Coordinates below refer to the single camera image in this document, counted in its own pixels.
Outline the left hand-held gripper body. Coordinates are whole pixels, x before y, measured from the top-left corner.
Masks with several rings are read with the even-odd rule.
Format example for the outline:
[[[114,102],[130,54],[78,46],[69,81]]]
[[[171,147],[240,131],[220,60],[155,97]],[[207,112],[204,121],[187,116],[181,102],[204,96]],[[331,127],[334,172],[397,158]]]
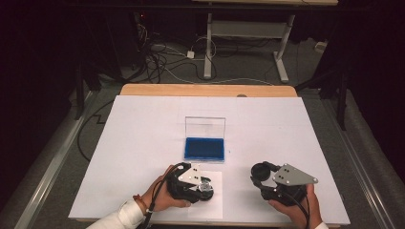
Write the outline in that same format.
[[[175,165],[166,176],[167,190],[172,198],[183,199],[191,203],[200,200],[202,193],[197,190],[202,178],[200,167],[181,162]]]

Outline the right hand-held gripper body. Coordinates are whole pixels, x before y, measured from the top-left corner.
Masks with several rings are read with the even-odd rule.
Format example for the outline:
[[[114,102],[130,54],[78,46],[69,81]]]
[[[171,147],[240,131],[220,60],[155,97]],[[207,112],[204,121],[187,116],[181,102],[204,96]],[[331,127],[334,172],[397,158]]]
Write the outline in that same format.
[[[286,206],[298,205],[307,195],[306,185],[318,182],[316,177],[285,163],[278,172],[272,172],[268,180],[262,181],[265,189],[261,196],[265,200],[277,200]]]

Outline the black round stamp cap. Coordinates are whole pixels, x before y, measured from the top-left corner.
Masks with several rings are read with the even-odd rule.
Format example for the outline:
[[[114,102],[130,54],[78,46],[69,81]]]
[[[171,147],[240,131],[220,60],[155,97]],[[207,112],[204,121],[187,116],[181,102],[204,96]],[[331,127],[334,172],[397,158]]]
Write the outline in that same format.
[[[256,163],[250,170],[251,176],[259,181],[268,180],[271,174],[270,166],[267,162]]]

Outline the white paper sheet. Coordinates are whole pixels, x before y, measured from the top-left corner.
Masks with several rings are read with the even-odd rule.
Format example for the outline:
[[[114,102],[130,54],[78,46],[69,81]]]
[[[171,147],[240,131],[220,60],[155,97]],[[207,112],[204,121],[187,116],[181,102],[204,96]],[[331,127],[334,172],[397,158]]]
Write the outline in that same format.
[[[222,219],[223,218],[223,175],[221,172],[202,171],[203,177],[211,179],[213,197],[208,201],[198,201],[187,210],[190,219]]]

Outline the blue ink pad case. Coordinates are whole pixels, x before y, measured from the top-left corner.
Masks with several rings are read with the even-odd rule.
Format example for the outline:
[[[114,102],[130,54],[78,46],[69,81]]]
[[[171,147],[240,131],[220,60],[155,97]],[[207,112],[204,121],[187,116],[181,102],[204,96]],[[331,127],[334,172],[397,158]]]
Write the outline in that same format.
[[[224,117],[187,116],[184,159],[224,162],[224,134]]]

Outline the person's left hand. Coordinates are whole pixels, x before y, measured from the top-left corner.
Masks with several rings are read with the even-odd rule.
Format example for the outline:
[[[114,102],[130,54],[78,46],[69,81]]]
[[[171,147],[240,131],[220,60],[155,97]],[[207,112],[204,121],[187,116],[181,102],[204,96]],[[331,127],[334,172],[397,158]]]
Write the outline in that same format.
[[[136,199],[136,203],[139,205],[143,214],[146,214],[148,210],[159,212],[171,207],[185,208],[191,206],[191,203],[187,200],[172,198],[167,191],[164,178],[171,169],[172,165],[170,165],[162,175],[156,178],[144,194]]]

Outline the person's right hand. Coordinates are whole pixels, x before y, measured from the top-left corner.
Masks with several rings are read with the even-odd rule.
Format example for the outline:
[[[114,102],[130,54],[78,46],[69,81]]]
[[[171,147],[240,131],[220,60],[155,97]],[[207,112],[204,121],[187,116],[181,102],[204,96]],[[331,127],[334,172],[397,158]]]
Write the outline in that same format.
[[[268,203],[280,213],[287,215],[298,229],[315,229],[316,226],[323,222],[313,184],[307,185],[307,198],[301,203],[308,213],[309,219],[306,218],[304,212],[297,205],[286,206],[273,199]]]

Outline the large white table board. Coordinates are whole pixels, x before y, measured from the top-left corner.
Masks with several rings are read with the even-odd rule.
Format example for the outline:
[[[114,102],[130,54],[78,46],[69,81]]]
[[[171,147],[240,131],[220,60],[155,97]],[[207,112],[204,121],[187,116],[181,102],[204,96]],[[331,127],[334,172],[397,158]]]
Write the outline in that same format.
[[[299,97],[130,96],[116,98],[70,218],[99,219],[148,189],[170,164],[183,160],[185,118],[225,118],[222,163],[202,171],[223,175],[223,218],[190,219],[188,208],[153,214],[156,224],[270,226],[290,220],[274,210],[250,180],[262,161],[288,163],[318,179],[321,213],[329,225],[350,222],[329,165]]]

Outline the black metal stand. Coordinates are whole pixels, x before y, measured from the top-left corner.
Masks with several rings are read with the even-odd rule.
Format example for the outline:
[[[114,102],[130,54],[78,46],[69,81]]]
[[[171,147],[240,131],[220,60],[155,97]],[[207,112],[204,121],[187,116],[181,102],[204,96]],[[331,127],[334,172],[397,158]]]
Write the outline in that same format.
[[[75,93],[77,105],[75,120],[79,120],[84,112],[84,85],[87,85],[90,91],[98,92],[101,89],[96,67],[92,63],[80,62],[75,69]]]
[[[303,83],[294,86],[296,92],[305,88],[320,89],[319,95],[322,99],[330,99],[337,96],[336,121],[342,131],[346,130],[345,111],[348,89],[347,70],[341,65],[336,65],[323,73],[315,73],[314,76]]]

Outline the aluminium floor rail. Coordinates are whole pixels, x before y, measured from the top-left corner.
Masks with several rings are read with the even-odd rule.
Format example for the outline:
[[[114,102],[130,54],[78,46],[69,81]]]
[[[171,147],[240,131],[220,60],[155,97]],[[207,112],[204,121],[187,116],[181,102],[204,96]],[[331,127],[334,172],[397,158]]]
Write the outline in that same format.
[[[343,131],[340,124],[335,117],[335,111],[329,101],[323,101],[323,105],[333,123],[334,128],[337,130],[339,137],[344,145],[344,152],[348,158],[348,163],[351,165],[354,176],[359,183],[363,196],[367,200],[369,206],[373,211],[380,229],[395,229],[394,223],[389,215],[383,200],[378,193],[375,185],[372,183],[370,176],[367,174],[366,169],[361,162],[357,152],[355,151],[349,136],[346,131]]]
[[[68,156],[69,150],[78,134],[81,125],[84,123],[85,116],[90,112],[98,92],[89,91],[84,100],[84,109],[82,115],[73,122],[67,136],[61,146],[55,151],[53,159],[47,167],[43,177],[39,181],[35,191],[32,194],[27,206],[16,222],[14,229],[31,229],[43,204],[62,169],[62,166]]]

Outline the white metal desk frame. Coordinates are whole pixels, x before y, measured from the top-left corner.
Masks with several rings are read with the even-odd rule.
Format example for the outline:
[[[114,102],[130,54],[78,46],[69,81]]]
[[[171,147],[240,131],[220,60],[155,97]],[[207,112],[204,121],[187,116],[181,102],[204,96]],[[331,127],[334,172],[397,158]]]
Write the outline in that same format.
[[[206,48],[204,55],[203,77],[212,77],[212,57],[216,50],[213,36],[218,37],[244,37],[244,38],[276,38],[280,39],[280,48],[273,53],[273,59],[278,71],[280,81],[288,83],[288,74],[283,63],[283,55],[287,46],[288,38],[293,27],[295,16],[290,15],[285,22],[254,22],[254,21],[229,21],[213,20],[212,14],[207,16],[206,23]]]

